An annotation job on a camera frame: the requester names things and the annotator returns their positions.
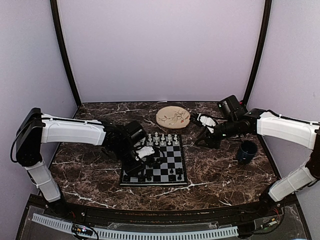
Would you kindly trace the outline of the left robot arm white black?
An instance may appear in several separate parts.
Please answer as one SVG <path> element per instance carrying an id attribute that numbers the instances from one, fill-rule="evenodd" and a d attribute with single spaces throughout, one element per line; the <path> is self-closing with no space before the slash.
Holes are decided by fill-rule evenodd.
<path id="1" fill-rule="evenodd" d="M 101 146 L 114 153 L 128 176 L 134 176 L 145 165 L 142 159 L 155 153 L 151 146 L 137 145 L 146 137 L 145 130 L 137 121 L 120 125 L 109 120 L 61 118 L 44 114 L 35 107 L 16 133 L 10 159 L 27 170 L 45 200 L 51 203 L 51 210 L 58 217 L 67 218 L 71 208 L 62 200 L 63 194 L 43 161 L 41 145 L 78 143 Z"/>

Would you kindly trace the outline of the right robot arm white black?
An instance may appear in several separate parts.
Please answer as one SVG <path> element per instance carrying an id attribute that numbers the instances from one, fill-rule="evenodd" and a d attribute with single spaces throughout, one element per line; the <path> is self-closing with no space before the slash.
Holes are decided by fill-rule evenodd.
<path id="1" fill-rule="evenodd" d="M 218 149 L 221 141 L 234 136 L 254 134 L 274 137 L 298 144 L 309 150 L 309 160 L 286 177 L 270 185 L 259 197 L 255 213 L 266 217 L 275 208 L 275 203 L 286 196 L 319 182 L 320 180 L 320 124 L 277 114 L 268 109 L 247 110 L 244 103 L 231 95 L 217 103 L 222 123 L 205 113 L 193 113 L 190 121 L 203 131 L 197 137 L 197 146 Z"/>

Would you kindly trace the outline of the black white chess board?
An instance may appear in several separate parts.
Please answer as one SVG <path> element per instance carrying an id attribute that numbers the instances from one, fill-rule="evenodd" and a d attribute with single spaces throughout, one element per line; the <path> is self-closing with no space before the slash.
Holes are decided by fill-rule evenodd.
<path id="1" fill-rule="evenodd" d="M 130 182 L 124 182 L 123 177 L 125 172 L 123 169 L 120 173 L 119 185 L 121 187 L 146 187 L 146 186 L 184 186 L 188 184 L 185 155 L 183 150 L 182 136 L 180 138 L 179 146 L 151 146 L 155 150 L 155 153 L 163 152 L 165 159 L 160 166 L 160 169 L 153 169 L 146 165 L 146 157 L 142 158 L 145 162 L 145 169 L 137 176 L 130 176 Z M 136 147 L 148 147 L 140 144 L 136 144 Z M 178 175 L 176 169 L 182 168 L 182 179 L 177 180 Z M 152 174 L 152 180 L 147 181 L 146 175 Z M 169 175 L 175 175 L 175 181 L 169 181 Z"/>

